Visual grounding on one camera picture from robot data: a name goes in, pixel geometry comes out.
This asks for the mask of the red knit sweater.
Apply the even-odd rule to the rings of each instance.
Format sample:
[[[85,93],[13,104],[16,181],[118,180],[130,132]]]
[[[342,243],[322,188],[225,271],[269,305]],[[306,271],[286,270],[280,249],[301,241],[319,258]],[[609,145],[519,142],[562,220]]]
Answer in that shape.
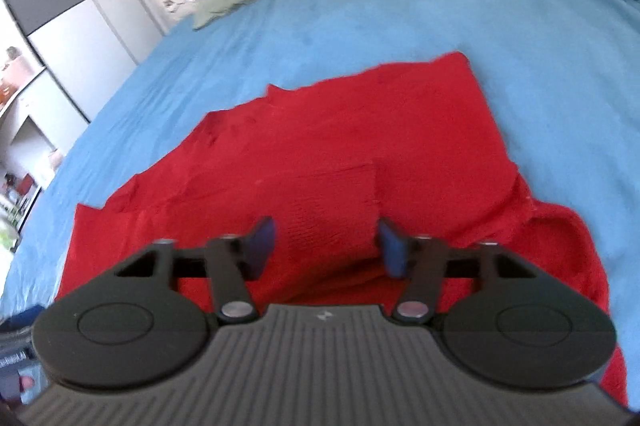
[[[465,247],[496,240],[608,309],[608,278],[571,209],[536,200],[465,56],[384,64],[208,113],[99,209],[78,205],[60,291],[161,238],[197,247],[262,217],[276,249],[248,288],[270,304],[381,304],[404,282],[374,244],[390,219]]]

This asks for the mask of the blue bed sheet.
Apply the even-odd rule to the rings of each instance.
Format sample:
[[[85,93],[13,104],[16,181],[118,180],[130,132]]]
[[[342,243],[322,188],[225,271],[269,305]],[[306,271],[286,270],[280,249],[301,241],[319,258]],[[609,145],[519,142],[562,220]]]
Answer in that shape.
[[[58,289],[76,206],[101,205],[206,113],[394,61],[459,50],[538,199],[585,220],[639,362],[639,6],[625,0],[257,0],[179,23],[67,154],[1,293],[12,315]]]

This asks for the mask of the white shelf unit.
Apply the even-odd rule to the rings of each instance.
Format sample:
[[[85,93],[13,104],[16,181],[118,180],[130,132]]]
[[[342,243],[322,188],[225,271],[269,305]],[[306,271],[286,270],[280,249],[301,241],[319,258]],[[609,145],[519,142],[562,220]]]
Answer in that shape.
[[[46,189],[55,176],[53,157],[65,157],[87,127],[86,118],[43,69],[1,109],[1,165]]]

